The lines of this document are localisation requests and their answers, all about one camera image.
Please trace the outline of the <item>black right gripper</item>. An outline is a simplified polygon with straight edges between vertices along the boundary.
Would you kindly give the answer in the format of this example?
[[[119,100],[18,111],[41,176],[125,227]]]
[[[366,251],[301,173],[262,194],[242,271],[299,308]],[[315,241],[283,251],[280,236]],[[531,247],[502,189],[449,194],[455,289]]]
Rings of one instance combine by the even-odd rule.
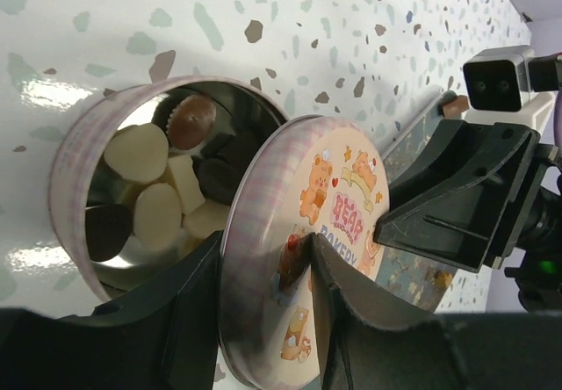
[[[545,172],[561,168],[557,147],[539,144],[536,130],[523,125],[473,124],[443,119],[440,126],[459,127],[451,155],[444,158],[455,169],[439,191],[453,192],[449,214],[466,215],[467,231],[456,257],[458,268],[478,271],[497,267],[513,249],[525,252],[521,264],[504,274],[518,286],[518,299],[527,311],[561,308],[561,195],[544,188]],[[374,240],[386,246],[376,236]]]

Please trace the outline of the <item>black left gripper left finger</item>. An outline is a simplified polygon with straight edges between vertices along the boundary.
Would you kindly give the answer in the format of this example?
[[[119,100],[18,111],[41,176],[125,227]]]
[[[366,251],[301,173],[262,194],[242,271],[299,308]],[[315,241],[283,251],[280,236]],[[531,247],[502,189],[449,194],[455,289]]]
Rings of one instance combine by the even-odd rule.
[[[221,238],[89,316],[2,309],[1,387],[213,388]]]

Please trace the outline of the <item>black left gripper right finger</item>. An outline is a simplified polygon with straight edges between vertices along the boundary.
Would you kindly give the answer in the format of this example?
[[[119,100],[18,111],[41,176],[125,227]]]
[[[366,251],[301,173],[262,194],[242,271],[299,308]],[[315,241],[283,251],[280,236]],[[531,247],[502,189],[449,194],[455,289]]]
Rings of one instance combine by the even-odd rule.
[[[561,313],[433,314],[306,238],[324,389],[559,389]]]

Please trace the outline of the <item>white heart chocolate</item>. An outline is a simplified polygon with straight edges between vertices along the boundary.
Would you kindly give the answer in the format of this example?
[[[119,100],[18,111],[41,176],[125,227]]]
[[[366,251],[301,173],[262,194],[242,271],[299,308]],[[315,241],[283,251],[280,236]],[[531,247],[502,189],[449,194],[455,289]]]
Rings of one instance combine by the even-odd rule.
[[[136,199],[133,234],[143,249],[161,252],[177,238],[181,220],[182,211],[176,190],[169,184],[151,184]]]
[[[155,124],[130,126],[107,144],[103,157],[121,178],[139,184],[158,179],[166,169],[169,145],[163,130]]]

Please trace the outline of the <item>white oval chocolate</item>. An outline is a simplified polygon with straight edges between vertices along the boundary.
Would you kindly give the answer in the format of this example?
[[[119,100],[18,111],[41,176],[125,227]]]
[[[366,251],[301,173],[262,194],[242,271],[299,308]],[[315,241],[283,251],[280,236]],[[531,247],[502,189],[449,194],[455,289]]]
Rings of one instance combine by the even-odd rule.
[[[184,216],[184,229],[193,237],[204,240],[227,224],[230,207],[207,200],[192,213]]]

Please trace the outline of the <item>round metal tin lid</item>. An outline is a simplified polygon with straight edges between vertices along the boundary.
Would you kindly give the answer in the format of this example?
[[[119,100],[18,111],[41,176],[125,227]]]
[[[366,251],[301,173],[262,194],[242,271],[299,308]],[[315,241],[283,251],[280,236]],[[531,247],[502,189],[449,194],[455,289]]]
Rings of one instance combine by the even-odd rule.
[[[375,279],[373,231],[388,207],[381,156],[346,119],[294,119],[257,151],[221,243],[220,345],[239,381],[299,389],[318,376],[311,236]]]

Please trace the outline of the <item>dark round chocolate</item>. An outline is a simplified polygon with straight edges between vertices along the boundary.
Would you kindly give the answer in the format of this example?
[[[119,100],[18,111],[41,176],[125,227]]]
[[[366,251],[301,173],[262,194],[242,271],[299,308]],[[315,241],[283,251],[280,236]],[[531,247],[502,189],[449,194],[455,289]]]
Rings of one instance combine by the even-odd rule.
[[[217,133],[201,149],[205,159],[216,158],[243,175],[261,142],[249,131],[239,134]]]

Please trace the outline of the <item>white cube chocolate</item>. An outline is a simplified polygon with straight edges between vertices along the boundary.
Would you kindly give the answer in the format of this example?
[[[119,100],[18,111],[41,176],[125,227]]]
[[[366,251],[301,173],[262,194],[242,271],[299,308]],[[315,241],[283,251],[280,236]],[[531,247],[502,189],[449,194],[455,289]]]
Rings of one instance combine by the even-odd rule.
[[[183,214],[190,214],[205,203],[190,155],[171,157],[167,173],[170,183],[177,191]]]

